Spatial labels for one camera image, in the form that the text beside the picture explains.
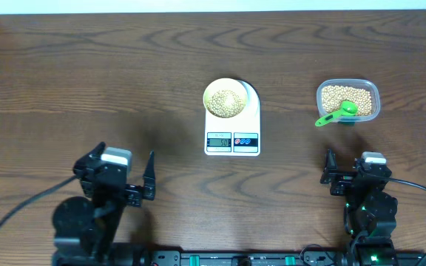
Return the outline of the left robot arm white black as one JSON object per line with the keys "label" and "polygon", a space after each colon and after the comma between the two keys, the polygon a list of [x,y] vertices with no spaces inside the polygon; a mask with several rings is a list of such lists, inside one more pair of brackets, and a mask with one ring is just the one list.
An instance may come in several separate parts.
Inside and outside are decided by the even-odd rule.
{"label": "left robot arm white black", "polygon": [[114,242],[125,208],[155,199],[155,153],[149,153],[143,185],[127,182],[131,162],[131,151],[104,142],[75,162],[72,171],[84,195],[64,200],[53,212],[53,265],[151,265],[143,245]]}

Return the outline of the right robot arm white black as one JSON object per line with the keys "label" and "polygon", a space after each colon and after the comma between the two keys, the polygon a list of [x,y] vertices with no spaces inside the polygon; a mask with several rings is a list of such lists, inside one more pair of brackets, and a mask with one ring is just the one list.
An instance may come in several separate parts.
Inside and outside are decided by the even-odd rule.
{"label": "right robot arm white black", "polygon": [[384,192],[391,175],[387,160],[378,152],[363,152],[355,159],[352,171],[338,168],[332,150],[325,154],[320,182],[330,185],[332,196],[345,198],[343,221],[346,233],[351,235],[345,251],[336,255],[336,265],[399,264],[391,241],[398,201]]}

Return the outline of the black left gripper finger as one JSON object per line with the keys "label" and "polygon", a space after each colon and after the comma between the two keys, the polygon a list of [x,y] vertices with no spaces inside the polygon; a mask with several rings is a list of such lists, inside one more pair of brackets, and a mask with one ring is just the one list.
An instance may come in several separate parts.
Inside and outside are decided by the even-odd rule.
{"label": "black left gripper finger", "polygon": [[75,162],[75,170],[94,169],[101,163],[101,155],[106,148],[105,142],[100,142],[93,150],[82,156]]}
{"label": "black left gripper finger", "polygon": [[143,173],[143,198],[153,201],[156,194],[155,153],[150,151],[149,159]]}

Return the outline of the green plastic measuring scoop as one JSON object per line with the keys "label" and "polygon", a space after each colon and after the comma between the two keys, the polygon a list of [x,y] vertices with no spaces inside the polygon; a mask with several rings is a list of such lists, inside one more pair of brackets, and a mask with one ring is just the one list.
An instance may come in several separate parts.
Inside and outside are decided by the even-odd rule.
{"label": "green plastic measuring scoop", "polygon": [[320,119],[318,119],[315,122],[315,126],[316,127],[325,126],[325,125],[335,121],[336,119],[338,119],[340,117],[355,116],[357,114],[357,112],[358,112],[358,107],[356,106],[355,103],[350,102],[350,101],[343,101],[338,110],[336,110],[335,112],[332,112],[330,114],[327,114],[327,115],[321,117]]}

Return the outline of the yellow plastic bowl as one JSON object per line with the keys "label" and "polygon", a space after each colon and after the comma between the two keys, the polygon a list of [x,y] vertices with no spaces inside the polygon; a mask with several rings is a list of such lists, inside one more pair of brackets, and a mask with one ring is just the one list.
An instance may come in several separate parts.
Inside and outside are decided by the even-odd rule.
{"label": "yellow plastic bowl", "polygon": [[238,80],[220,78],[212,81],[203,93],[203,105],[208,113],[219,118],[238,116],[246,107],[246,88]]}

